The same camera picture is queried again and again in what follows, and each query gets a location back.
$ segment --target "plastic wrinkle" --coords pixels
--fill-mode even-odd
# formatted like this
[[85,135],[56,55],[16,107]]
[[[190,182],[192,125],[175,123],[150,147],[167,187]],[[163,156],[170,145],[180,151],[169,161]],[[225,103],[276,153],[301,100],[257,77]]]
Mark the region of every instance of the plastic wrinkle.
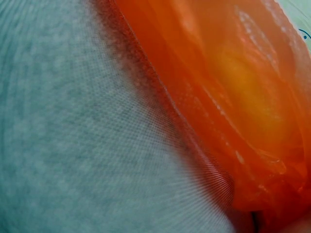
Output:
[[116,0],[174,105],[267,231],[311,206],[311,58],[272,0]]

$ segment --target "blue logo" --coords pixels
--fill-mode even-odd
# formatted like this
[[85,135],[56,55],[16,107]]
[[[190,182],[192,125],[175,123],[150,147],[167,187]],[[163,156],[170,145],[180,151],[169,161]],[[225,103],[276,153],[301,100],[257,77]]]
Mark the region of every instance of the blue logo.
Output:
[[303,32],[305,35],[303,36],[303,38],[306,40],[307,38],[310,38],[311,39],[311,36],[304,30],[302,29],[299,29],[301,32]]

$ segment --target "teal fabric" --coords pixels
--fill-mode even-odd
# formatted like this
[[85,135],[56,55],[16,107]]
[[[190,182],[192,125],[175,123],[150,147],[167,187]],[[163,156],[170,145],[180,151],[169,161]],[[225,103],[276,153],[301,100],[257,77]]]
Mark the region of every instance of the teal fabric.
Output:
[[251,232],[193,182],[100,29],[85,0],[0,0],[0,233]]

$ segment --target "gray textile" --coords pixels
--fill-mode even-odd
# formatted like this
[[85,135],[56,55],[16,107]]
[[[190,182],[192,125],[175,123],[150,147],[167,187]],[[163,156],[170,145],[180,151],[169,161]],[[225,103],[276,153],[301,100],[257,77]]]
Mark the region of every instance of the gray textile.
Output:
[[86,0],[0,0],[0,233],[251,232],[196,188],[98,31]]

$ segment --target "orange plastic bag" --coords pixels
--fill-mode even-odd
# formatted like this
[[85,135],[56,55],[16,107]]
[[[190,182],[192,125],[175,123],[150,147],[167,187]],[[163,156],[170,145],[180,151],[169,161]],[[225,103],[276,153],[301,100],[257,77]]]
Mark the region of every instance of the orange plastic bag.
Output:
[[278,229],[311,205],[311,59],[273,0],[116,0],[188,124]]

